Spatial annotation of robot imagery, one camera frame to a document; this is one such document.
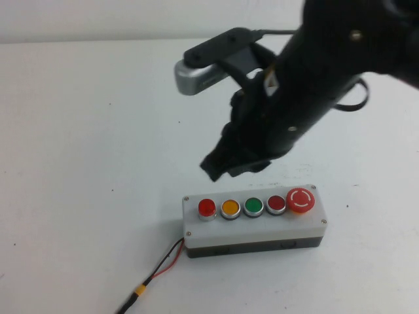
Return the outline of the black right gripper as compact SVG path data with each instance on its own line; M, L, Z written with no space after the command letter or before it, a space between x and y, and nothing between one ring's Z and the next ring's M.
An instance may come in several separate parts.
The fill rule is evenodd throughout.
M236 160L236 156L279 155L276 148L266 144L271 129L266 114L270 99L266 77L275 73L274 66L263 68L253 78L248 78L237 67L225 65L225 69L240 89L230 100L230 122L223 128L220 141L200 164L213 182L227 172L231 177L237 177L244 173L259 173L271 164L270 160Z

